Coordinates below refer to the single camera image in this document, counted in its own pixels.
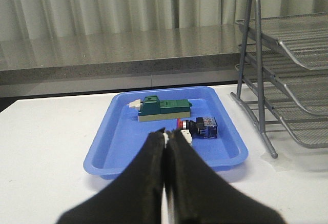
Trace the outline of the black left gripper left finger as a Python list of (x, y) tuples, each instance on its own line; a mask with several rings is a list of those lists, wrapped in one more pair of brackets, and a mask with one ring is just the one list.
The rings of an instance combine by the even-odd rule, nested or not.
[(151, 132), (123, 172), (58, 223), (161, 223), (164, 130)]

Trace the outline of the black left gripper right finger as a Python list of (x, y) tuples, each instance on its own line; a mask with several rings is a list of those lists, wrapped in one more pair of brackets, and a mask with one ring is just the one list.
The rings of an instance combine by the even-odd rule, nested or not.
[(165, 186), (172, 223), (284, 223), (280, 214), (216, 174), (179, 130), (165, 149)]

